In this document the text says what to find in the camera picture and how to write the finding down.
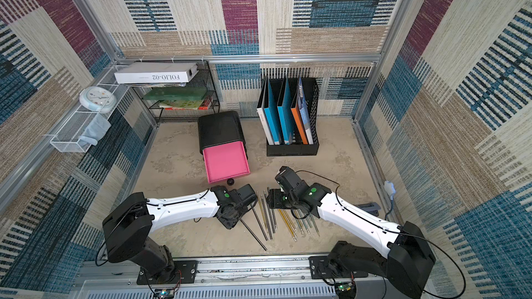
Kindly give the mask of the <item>black drawer cabinet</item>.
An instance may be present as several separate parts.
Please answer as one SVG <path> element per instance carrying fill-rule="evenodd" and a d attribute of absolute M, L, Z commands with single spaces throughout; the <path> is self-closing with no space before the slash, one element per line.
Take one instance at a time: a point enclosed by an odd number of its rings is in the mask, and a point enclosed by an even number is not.
<path fill-rule="evenodd" d="M 236 111 L 220 112 L 199 117 L 198 134 L 199 152 L 201 154 L 206 148 L 238 141 L 246 148 L 241 120 Z"/>

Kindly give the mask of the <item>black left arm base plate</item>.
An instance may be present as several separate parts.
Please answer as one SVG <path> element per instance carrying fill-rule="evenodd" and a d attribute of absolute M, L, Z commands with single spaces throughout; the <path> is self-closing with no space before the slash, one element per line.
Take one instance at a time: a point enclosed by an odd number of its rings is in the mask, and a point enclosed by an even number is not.
<path fill-rule="evenodd" d="M 141 268 L 137 278 L 137 285 L 176 285 L 178 282 L 182 285 L 193 284 L 197 270 L 197 260 L 173 260 L 173 266 L 165 268 L 154 275 Z"/>

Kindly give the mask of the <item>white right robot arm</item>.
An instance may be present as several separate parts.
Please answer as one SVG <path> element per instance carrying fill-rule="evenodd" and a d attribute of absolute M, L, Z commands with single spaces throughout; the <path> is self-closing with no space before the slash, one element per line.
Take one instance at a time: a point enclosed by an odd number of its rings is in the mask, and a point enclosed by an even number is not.
<path fill-rule="evenodd" d="M 290 167 L 279 169 L 279 187 L 267 197 L 273 209 L 300 210 L 304 217 L 336 224 L 367 243 L 354 246 L 339 241 L 328 254 L 333 274 L 358 271 L 381 276 L 409 298 L 422 296 L 436 258 L 420 228 L 385 221 L 346 202 L 324 185 L 308 185 Z"/>

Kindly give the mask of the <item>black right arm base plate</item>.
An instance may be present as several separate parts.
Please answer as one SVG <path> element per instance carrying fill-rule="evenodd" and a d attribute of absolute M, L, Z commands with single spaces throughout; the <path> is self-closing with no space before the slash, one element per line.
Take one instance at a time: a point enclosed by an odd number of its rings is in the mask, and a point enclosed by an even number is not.
<path fill-rule="evenodd" d="M 310 256 L 308 258 L 311 278 L 313 280 L 332 280 L 333 278 L 367 278 L 364 271 L 349 271 L 336 262 L 329 262 L 327 256 Z"/>

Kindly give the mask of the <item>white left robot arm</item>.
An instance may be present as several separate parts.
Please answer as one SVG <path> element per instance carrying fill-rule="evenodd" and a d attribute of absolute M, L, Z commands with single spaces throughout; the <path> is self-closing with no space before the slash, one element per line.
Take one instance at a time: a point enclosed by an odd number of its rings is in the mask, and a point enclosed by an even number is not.
<path fill-rule="evenodd" d="M 257 201 L 250 185 L 237 190 L 218 185 L 194 195 L 168 199 L 147 199 L 142 192 L 133 193 L 103 220 L 108 261 L 131 261 L 141 267 L 149 280 L 170 282 L 177 267 L 169 248 L 151 239 L 151 232 L 183 221 L 213 217 L 231 230 Z"/>

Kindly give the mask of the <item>pink top drawer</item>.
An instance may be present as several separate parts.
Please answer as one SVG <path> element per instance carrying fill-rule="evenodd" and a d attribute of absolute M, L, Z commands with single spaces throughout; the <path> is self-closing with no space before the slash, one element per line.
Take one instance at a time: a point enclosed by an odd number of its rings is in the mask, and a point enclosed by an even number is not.
<path fill-rule="evenodd" d="M 247 154 L 242 141 L 205 148 L 203 157 L 210 184 L 242 177 L 250 173 Z"/>

